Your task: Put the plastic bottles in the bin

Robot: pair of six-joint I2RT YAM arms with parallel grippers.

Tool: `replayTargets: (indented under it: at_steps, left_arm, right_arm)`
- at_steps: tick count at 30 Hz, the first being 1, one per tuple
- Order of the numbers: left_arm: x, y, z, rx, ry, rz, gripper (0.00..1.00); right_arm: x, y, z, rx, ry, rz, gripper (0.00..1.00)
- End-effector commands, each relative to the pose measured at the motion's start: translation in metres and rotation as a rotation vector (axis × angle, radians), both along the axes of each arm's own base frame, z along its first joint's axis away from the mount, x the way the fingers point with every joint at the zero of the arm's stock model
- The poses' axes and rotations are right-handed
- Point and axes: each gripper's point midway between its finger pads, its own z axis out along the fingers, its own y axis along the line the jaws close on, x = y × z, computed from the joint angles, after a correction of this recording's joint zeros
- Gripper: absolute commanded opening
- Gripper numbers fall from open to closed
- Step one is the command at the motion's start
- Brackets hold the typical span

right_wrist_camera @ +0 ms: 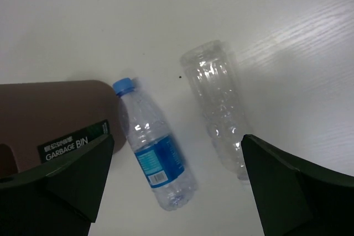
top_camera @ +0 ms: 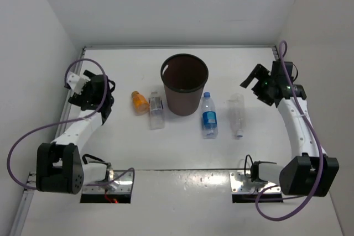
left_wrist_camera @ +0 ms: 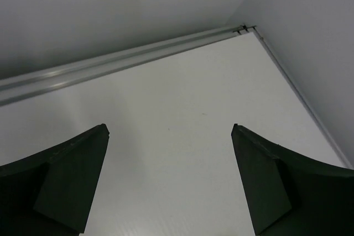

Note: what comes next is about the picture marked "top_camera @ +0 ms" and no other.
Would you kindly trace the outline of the orange plastic bottle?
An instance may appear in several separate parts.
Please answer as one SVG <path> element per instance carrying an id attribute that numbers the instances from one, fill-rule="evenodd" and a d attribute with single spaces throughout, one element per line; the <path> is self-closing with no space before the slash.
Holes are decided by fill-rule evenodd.
<path id="1" fill-rule="evenodd" d="M 143 115 L 149 111 L 149 103 L 138 91 L 131 93 L 132 104 L 136 115 Z"/>

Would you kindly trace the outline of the clear square plastic bottle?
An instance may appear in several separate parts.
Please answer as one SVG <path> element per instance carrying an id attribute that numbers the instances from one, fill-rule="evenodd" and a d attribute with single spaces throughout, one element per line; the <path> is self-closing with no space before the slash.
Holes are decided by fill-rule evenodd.
<path id="1" fill-rule="evenodd" d="M 149 98 L 149 121 L 151 130 L 163 129 L 165 126 L 164 108 L 162 99 L 157 91 L 153 91 Z"/>

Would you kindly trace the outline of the blue label water bottle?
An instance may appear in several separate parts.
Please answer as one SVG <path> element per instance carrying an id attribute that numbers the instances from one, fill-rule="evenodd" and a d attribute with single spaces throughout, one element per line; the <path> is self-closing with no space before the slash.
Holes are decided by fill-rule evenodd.
<path id="1" fill-rule="evenodd" d="M 204 139 L 215 139 L 218 135 L 216 108 L 209 92 L 204 92 L 201 111 Z"/>

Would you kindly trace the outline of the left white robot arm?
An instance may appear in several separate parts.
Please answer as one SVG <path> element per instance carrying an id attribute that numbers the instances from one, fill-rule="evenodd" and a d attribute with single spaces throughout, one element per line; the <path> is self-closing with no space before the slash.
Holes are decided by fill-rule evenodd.
<path id="1" fill-rule="evenodd" d="M 41 192 L 77 194 L 84 185 L 106 185 L 110 164 L 88 162 L 84 146 L 111 114 L 115 83 L 89 71 L 85 77 L 70 73 L 67 79 L 74 94 L 69 103 L 80 107 L 78 118 L 62 135 L 37 149 L 36 189 Z"/>

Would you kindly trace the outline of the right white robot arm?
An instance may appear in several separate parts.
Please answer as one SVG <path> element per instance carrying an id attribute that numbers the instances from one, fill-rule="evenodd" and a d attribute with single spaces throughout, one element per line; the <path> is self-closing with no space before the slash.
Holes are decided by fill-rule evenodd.
<path id="1" fill-rule="evenodd" d="M 315 185 L 319 166 L 322 165 L 321 179 L 314 195 L 324 197 L 339 170 L 339 162 L 324 150 L 318 151 L 315 137 L 307 125 L 310 117 L 305 90 L 301 85 L 290 86 L 286 78 L 292 70 L 292 62 L 282 65 L 275 60 L 271 70 L 257 64 L 241 83 L 241 87 L 247 88 L 253 79 L 257 79 L 253 93 L 263 103 L 275 105 L 284 121 L 291 146 L 291 161 L 286 166 L 256 161 L 251 166 L 250 178 L 252 181 L 277 184 L 285 195 L 306 196 Z"/>

